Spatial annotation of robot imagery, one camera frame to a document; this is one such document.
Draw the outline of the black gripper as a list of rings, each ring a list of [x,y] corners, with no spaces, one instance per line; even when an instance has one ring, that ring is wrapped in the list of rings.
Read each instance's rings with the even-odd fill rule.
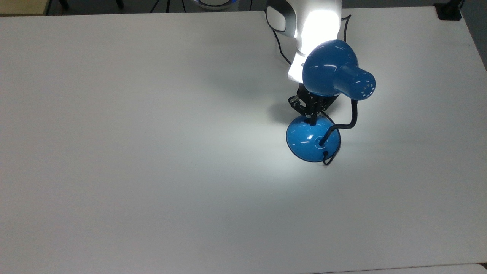
[[[288,103],[300,115],[308,115],[307,124],[309,126],[315,126],[318,113],[325,112],[338,97],[338,95],[327,97],[313,94],[300,84],[296,95],[288,98]]]

